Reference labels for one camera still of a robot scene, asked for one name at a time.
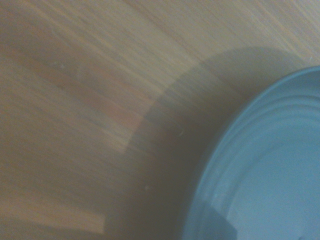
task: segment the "blue bowl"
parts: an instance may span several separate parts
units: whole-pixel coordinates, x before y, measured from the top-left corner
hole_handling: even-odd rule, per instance
[[[205,153],[183,240],[320,239],[320,67],[254,98]]]

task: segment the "wood grain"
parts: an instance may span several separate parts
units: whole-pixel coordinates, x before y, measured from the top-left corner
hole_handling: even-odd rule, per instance
[[[320,63],[319,26],[316,0],[2,0],[0,238],[173,238],[214,135]]]

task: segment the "table surface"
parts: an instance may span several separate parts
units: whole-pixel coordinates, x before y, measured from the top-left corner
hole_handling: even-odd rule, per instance
[[[231,115],[320,64],[317,0],[2,0],[1,239],[170,239]]]

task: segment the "blue plate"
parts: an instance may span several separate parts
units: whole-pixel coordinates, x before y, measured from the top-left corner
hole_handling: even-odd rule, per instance
[[[320,67],[252,100],[202,162],[183,240],[320,239]]]

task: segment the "wooden surface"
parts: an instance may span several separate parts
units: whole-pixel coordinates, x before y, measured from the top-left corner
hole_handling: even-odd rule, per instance
[[[320,64],[319,26],[317,0],[1,0],[0,238],[172,238],[214,134]]]

